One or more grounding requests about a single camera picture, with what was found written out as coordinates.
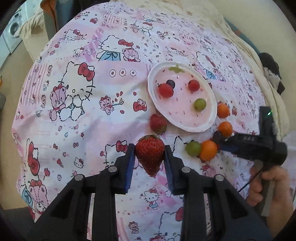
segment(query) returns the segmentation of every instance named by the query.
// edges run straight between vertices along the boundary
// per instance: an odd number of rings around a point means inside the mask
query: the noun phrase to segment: pink bed sheet
[[[209,139],[225,120],[237,132],[258,132],[264,97],[234,44],[179,15],[104,3],[79,13],[49,41],[22,88],[12,126],[22,157],[17,190],[35,220],[73,176],[99,173],[152,133],[157,110],[147,75],[166,60],[198,71],[230,116],[199,134],[169,125],[161,139],[202,175],[222,174],[237,189],[248,181],[252,162],[219,151],[202,163],[184,151],[185,142]],[[178,241],[182,199],[168,190],[163,164],[150,178],[136,160],[128,195],[116,198],[120,240]]]

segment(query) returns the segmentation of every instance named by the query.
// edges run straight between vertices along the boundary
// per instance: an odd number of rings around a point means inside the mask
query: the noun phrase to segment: finger
[[[252,207],[254,207],[254,206],[256,206],[258,204],[257,202],[251,201],[249,197],[247,197],[246,201],[247,201],[247,204],[251,205]]]
[[[263,189],[261,180],[259,178],[255,178],[253,181],[250,182],[250,189],[253,191],[260,193]]]
[[[255,202],[256,204],[263,200],[263,196],[260,193],[255,192],[252,189],[249,189],[249,197],[250,201]]]
[[[253,176],[255,176],[256,174],[257,174],[257,169],[256,169],[256,167],[255,166],[252,166],[251,168],[250,168],[250,174],[251,174],[251,177],[253,177]]]
[[[273,166],[269,171],[262,173],[262,178],[266,181],[275,179],[276,181],[289,179],[289,174],[286,169],[280,166]]]

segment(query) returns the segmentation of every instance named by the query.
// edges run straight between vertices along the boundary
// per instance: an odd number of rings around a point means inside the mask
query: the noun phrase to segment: green grape
[[[187,145],[185,147],[185,151],[190,156],[199,156],[201,150],[202,150],[202,146],[200,145],[200,143],[195,142],[195,141],[187,143]]]
[[[207,103],[205,102],[204,99],[199,98],[196,101],[194,101],[193,107],[195,108],[195,110],[197,111],[202,111],[205,109],[205,107],[207,106]]]

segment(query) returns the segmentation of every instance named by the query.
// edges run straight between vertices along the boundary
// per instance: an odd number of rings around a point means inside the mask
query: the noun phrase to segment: screw
[[[76,181],[81,181],[83,179],[83,175],[82,174],[77,174],[75,177]]]
[[[221,182],[221,181],[224,180],[224,176],[222,176],[222,175],[220,175],[220,174],[216,175],[215,178],[216,178],[216,180],[219,181],[219,182]]]
[[[108,171],[109,171],[109,172],[116,172],[116,171],[117,171],[117,167],[116,167],[116,166],[110,166],[110,167],[108,168]]]
[[[182,172],[184,172],[184,173],[189,173],[190,170],[191,169],[189,167],[182,167]]]

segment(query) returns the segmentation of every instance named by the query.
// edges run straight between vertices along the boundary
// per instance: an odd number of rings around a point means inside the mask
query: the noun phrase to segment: washing machine
[[[22,16],[21,10],[22,8],[20,7],[13,15],[13,17],[11,18],[11,20],[9,21],[9,23],[3,31],[5,43],[11,54],[22,41],[20,37],[15,37],[15,32],[26,21]]]

